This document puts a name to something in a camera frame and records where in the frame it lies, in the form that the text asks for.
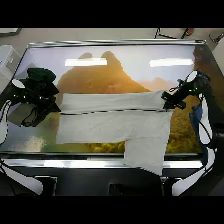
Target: table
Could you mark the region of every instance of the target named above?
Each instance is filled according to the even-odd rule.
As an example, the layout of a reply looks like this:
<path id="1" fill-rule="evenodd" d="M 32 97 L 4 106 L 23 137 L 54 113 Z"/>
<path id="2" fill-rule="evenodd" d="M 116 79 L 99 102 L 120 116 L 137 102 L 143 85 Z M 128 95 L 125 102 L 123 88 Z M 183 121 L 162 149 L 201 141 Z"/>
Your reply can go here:
<path id="1" fill-rule="evenodd" d="M 69 66 L 68 59 L 105 58 L 105 66 Z M 192 60 L 189 65 L 150 66 L 150 61 L 164 58 Z M 14 78 L 27 76 L 27 68 L 43 67 L 56 74 L 59 89 L 57 102 L 64 93 L 129 93 L 168 90 L 176 86 L 193 69 L 205 72 L 218 105 L 222 109 L 224 81 L 219 67 L 203 41 L 123 40 L 71 41 L 30 44 Z M 175 109 L 167 153 L 197 153 L 201 149 L 190 123 L 191 107 L 196 97 L 186 99 L 185 110 Z M 0 151 L 9 153 L 123 153 L 124 144 L 55 144 L 60 115 L 51 113 L 37 127 L 17 127 L 9 123 L 9 132 Z"/>

